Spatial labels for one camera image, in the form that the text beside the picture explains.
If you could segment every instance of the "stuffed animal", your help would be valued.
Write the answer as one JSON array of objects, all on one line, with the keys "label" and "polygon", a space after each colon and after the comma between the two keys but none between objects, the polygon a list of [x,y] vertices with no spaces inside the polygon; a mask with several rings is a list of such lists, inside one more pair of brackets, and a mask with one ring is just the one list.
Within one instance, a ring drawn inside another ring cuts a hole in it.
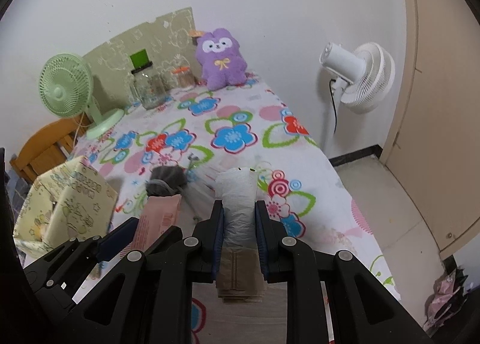
[{"label": "stuffed animal", "polygon": [[202,79],[211,91],[246,82],[247,63],[240,54],[240,45],[227,29],[205,33],[197,40],[196,58],[201,64]]}]

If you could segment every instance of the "floor tile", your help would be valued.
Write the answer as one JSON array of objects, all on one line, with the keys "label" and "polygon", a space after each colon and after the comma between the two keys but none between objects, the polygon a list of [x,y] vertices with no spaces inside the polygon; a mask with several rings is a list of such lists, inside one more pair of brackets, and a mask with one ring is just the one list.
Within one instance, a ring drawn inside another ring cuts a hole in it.
[{"label": "floor tile", "polygon": [[425,304],[434,284],[443,275],[438,247],[427,225],[421,221],[383,255],[392,272],[403,307],[419,323],[426,321]]},{"label": "floor tile", "polygon": [[411,199],[376,157],[364,157],[336,168],[355,199],[381,249],[423,221]]}]

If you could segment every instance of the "electric fan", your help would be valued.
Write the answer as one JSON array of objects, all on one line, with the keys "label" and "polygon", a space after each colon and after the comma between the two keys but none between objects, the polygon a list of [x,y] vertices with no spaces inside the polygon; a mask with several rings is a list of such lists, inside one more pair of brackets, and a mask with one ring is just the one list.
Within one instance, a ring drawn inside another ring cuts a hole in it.
[{"label": "electric fan", "polygon": [[353,53],[329,42],[320,62],[337,78],[330,81],[335,123],[327,122],[322,150],[325,153],[337,128],[340,103],[357,114],[372,111],[392,88],[395,63],[392,56],[375,42],[360,45]]},{"label": "electric fan", "polygon": [[45,107],[60,118],[72,118],[82,112],[94,123],[87,138],[101,136],[123,117],[123,110],[113,109],[101,114],[92,95],[93,76],[88,63],[80,56],[61,53],[44,65],[38,82],[40,98]]}]

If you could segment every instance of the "wooden chair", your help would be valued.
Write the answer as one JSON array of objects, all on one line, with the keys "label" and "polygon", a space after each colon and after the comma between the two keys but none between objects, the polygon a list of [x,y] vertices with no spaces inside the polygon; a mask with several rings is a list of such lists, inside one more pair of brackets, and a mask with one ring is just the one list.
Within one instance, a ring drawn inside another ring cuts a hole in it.
[{"label": "wooden chair", "polygon": [[[74,149],[74,135],[77,130],[80,117],[63,119],[52,122],[35,133],[23,146],[16,159],[10,161],[11,167],[18,176],[33,183],[38,175],[51,170],[67,159],[63,148],[67,153]],[[82,125],[88,125],[87,116],[82,119]],[[83,136],[86,129],[80,126],[77,137]]]}]

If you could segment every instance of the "white plastic roll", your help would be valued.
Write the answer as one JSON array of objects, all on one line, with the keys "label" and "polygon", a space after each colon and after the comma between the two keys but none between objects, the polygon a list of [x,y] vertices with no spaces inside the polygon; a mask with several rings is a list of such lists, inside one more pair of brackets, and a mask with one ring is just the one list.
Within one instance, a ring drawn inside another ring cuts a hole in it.
[{"label": "white plastic roll", "polygon": [[225,213],[224,247],[257,248],[255,237],[255,200],[257,172],[250,168],[232,168],[218,174],[215,196],[222,199]]},{"label": "white plastic roll", "polygon": [[325,47],[320,62],[324,67],[350,83],[360,80],[365,72],[365,61],[345,50],[341,46],[329,42]]}]

